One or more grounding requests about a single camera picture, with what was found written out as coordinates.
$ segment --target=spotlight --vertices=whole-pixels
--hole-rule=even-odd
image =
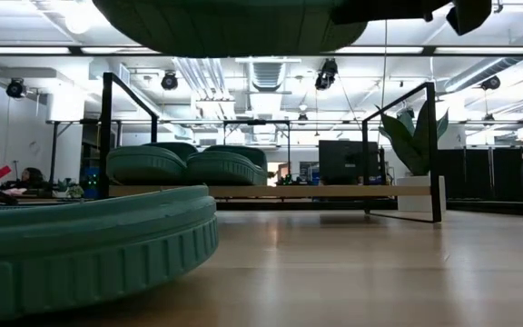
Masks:
[[[336,60],[326,59],[321,70],[318,72],[318,78],[316,78],[316,90],[324,91],[328,90],[331,85],[334,83],[334,76],[338,73],[338,65]]]
[[[23,78],[12,78],[11,83],[5,89],[5,93],[10,98],[23,99],[27,95],[27,87],[24,85]]]
[[[167,91],[171,91],[179,86],[175,72],[166,72],[164,73],[163,80],[161,81],[161,86]]]
[[[485,80],[482,84],[479,85],[484,91],[486,90],[497,90],[501,82],[497,76],[492,76]]]
[[[486,121],[486,122],[489,122],[489,121],[495,121],[496,119],[494,118],[494,114],[486,114],[484,117],[483,117],[483,121]]]

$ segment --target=green seat cushion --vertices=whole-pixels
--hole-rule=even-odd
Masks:
[[[177,154],[177,156],[183,160],[184,162],[187,161],[187,158],[191,154],[196,154],[199,151],[197,148],[192,145],[185,142],[160,142],[160,143],[153,143],[153,144],[145,144],[146,146],[156,146],[162,149],[167,149],[169,151],[172,151],[173,153]]]
[[[204,151],[189,157],[186,176],[189,183],[266,185],[268,173],[241,154]]]
[[[210,151],[241,154],[252,161],[253,164],[260,166],[266,173],[268,171],[268,159],[260,149],[239,145],[214,145],[205,149],[205,152]]]
[[[157,146],[123,146],[108,154],[106,172],[122,184],[179,183],[186,169],[173,151]]]

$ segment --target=green round object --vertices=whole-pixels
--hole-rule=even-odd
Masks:
[[[168,55],[315,55],[352,44],[367,23],[336,24],[341,0],[94,0],[135,42]]]

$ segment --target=black metal frame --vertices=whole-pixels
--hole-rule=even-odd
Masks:
[[[138,106],[151,116],[151,143],[157,142],[157,130],[159,125],[159,116],[155,114],[144,102],[141,100],[123,80],[121,80],[114,73],[104,73],[103,75],[103,91],[102,91],[102,112],[100,113],[100,120],[83,119],[80,121],[49,121],[49,124],[54,124],[54,136],[52,141],[52,167],[50,168],[50,183],[54,181],[55,175],[55,155],[57,149],[57,138],[63,132],[58,134],[58,126],[62,123],[68,124],[100,124],[100,172],[98,178],[98,198],[105,199],[109,196],[110,180],[106,174],[106,157],[110,152],[110,134],[112,132],[112,124],[116,123],[116,146],[120,146],[123,133],[123,122],[120,120],[113,120],[113,87],[120,86],[128,96]]]
[[[102,112],[100,114],[100,172],[98,180],[98,198],[108,198],[110,179],[106,173],[106,158],[110,152],[110,132],[113,118],[113,87],[120,86],[133,101],[151,116],[151,143],[157,142],[159,116],[141,100],[123,80],[114,73],[104,73],[102,91]]]
[[[437,148],[437,118],[435,116],[435,84],[432,82],[423,83],[411,91],[407,92],[400,98],[395,101],[387,104],[386,106],[380,108],[376,113],[371,114],[366,119],[362,121],[362,152],[367,154],[369,152],[369,120],[372,118],[384,114],[390,108],[400,104],[401,102],[407,100],[413,95],[425,91],[427,98],[427,121],[429,129],[429,168],[430,168],[430,180],[431,180],[431,207],[432,207],[432,221],[419,220],[419,219],[408,219],[417,222],[425,223],[439,223],[441,222],[441,199],[439,192],[439,175],[437,172],[437,158],[438,158],[438,148]],[[364,185],[370,184],[370,173],[369,173],[369,157],[363,155],[363,171],[362,171],[362,181]],[[369,202],[365,202],[364,212],[371,215],[379,215],[370,213]],[[399,218],[395,216],[384,215],[391,218]]]
[[[289,121],[289,120],[265,121],[265,120],[261,120],[261,119],[223,121],[223,145],[225,145],[225,138],[234,131],[234,130],[231,130],[229,132],[229,134],[226,133],[228,124],[237,124],[238,127],[240,124],[247,124],[249,126],[274,124],[276,127],[278,127],[278,124],[285,124],[286,126],[288,126],[288,134],[286,135],[286,138],[288,138],[288,174],[291,175],[291,144],[290,144],[291,121]]]

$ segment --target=ceiling pipe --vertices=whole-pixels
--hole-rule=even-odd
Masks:
[[[215,94],[211,90],[211,87],[209,86],[209,83],[207,82],[207,79],[205,78],[205,74],[201,70],[201,67],[199,66],[198,59],[185,59],[189,63],[189,69],[192,70],[193,75],[195,76],[198,85],[205,91],[207,94],[208,99],[214,99]]]
[[[206,94],[203,90],[199,87],[197,82],[194,79],[194,76],[192,75],[192,72],[188,65],[184,62],[183,58],[173,58],[173,64],[177,68],[179,72],[181,72],[181,75],[184,77],[185,81],[187,81],[187,84],[193,90],[196,92],[200,98],[205,98]]]
[[[523,109],[523,100],[514,104],[502,105],[499,108],[489,111],[490,114],[511,114]]]
[[[215,73],[217,74],[217,77],[219,78],[219,86],[222,89],[223,95],[226,99],[231,99],[231,95],[229,94],[229,90],[225,86],[225,76],[223,75],[223,69],[222,69],[222,61],[219,58],[212,59],[213,62],[213,69],[215,70]]]
[[[203,65],[205,66],[205,70],[207,70],[207,74],[209,74],[209,77],[213,83],[213,88],[215,89],[215,95],[218,98],[223,99],[225,96],[223,94],[223,90],[220,84],[220,81],[217,79],[218,77],[215,75],[215,72],[213,71],[211,59],[206,58],[202,60]]]
[[[34,0],[22,0],[22,1],[23,1],[23,3],[31,6],[40,17],[42,17],[49,25],[51,25],[56,31],[61,33],[63,36],[65,36],[68,40],[70,40],[71,42],[73,42],[77,45],[82,44],[82,42],[77,40],[72,33],[66,31],[63,27],[61,27],[58,23],[56,23],[54,21],[54,19],[50,18],[48,13],[41,10],[37,1],[34,1]]]
[[[518,41],[518,44],[523,45],[523,36],[520,38],[520,41]],[[443,88],[447,94],[464,90],[472,85],[479,84],[491,76],[499,74],[522,61],[523,57],[506,57],[495,60],[484,59],[471,66],[465,72],[450,78],[445,82]]]

